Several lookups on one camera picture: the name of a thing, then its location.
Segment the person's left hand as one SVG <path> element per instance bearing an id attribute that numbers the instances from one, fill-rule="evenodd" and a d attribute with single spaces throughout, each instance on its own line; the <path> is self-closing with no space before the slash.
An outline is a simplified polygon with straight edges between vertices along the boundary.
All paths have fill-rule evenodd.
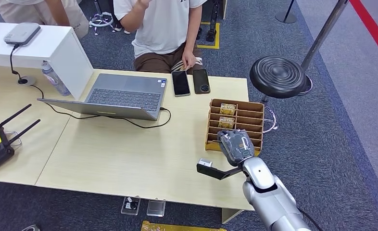
<path id="1" fill-rule="evenodd" d="M 196 57 L 193 54 L 193 50 L 191 49 L 184 49 L 182 54 L 182 70 L 189 70 L 196 64 Z"/>

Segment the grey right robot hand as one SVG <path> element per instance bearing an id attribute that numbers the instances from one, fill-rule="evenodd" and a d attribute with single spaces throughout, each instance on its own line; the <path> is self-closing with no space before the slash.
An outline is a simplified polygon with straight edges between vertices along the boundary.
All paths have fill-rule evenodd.
<path id="1" fill-rule="evenodd" d="M 217 140 L 227 161 L 234 167 L 255 155 L 254 144 L 245 129 L 221 130 Z"/>

